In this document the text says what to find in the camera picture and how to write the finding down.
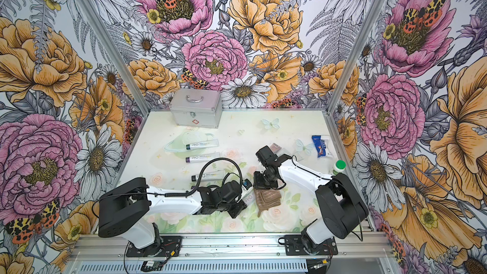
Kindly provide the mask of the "metallic pink toothpaste tube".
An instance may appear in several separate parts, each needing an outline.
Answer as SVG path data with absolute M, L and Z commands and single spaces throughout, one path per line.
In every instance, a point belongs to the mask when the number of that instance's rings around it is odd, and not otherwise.
M 281 151 L 281 149 L 282 149 L 282 147 L 281 147 L 280 145 L 276 144 L 276 143 L 273 143 L 273 144 L 270 146 L 270 150 L 271 150 L 273 153 L 275 153 L 275 154 L 279 153 L 279 152 Z

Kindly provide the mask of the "pink cap toothpaste tube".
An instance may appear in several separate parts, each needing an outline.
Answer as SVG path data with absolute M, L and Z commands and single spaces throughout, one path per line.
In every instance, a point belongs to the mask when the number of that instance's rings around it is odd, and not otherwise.
M 247 206 L 252 205 L 256 201 L 256 194 L 255 192 L 248 193 L 244 198 L 243 201 L 247 204 Z

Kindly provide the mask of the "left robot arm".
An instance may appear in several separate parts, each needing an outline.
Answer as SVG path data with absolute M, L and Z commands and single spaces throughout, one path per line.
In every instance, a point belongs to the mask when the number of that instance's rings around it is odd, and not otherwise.
M 252 189 L 252 183 L 229 181 L 223 185 L 200 186 L 176 196 L 174 190 L 159 189 L 146 183 L 142 177 L 135 178 L 103 194 L 99 204 L 98 236 L 112 238 L 121 236 L 138 251 L 155 254 L 165 241 L 155 223 L 145 217 L 161 213 L 210 215 L 227 212 L 235 219 L 246 207 L 243 198 Z

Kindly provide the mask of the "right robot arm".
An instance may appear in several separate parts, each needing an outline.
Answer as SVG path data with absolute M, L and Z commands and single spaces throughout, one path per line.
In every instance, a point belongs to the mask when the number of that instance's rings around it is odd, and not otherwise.
M 256 190 L 280 190 L 289 182 L 315 194 L 320 217 L 301 232 L 298 244 L 315 255 L 333 238 L 345 239 L 369 216 L 357 189 L 344 173 L 326 175 L 298 164 L 292 156 L 276 155 L 269 146 L 256 152 L 264 171 L 254 172 Z

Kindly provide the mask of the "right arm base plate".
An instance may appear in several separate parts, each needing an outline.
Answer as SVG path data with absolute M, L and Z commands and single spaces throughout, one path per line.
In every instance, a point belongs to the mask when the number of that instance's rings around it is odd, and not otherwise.
M 321 244 L 315 244 L 303 235 L 284 235 L 278 239 L 284 246 L 287 256 L 335 256 L 338 254 L 335 238 L 329 238 Z

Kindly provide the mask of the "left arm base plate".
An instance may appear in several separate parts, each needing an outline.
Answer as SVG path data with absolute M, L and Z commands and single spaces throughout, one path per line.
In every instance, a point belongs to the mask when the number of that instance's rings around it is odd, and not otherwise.
M 154 244 L 137 249 L 129 244 L 125 257 L 127 258 L 168 258 L 178 257 L 180 254 L 182 236 L 160 236 Z

